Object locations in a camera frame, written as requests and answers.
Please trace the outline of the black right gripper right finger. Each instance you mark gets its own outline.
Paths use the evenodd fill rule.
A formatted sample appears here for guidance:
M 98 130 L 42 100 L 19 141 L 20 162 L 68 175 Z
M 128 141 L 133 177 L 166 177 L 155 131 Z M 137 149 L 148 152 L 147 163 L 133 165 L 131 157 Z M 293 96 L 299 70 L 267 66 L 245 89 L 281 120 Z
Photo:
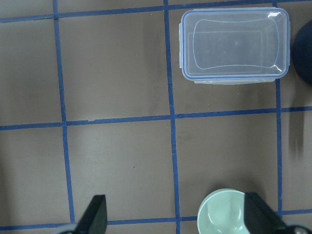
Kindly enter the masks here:
M 244 195 L 244 224 L 250 234 L 287 234 L 287 225 L 253 192 Z

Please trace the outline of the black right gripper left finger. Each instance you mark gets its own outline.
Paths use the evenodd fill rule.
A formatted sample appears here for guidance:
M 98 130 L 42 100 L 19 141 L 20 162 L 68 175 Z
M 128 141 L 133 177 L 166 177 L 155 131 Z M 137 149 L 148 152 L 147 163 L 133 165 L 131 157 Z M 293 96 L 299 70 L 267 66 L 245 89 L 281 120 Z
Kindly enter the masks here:
M 106 197 L 105 195 L 95 195 L 74 229 L 74 233 L 104 234 L 107 222 Z

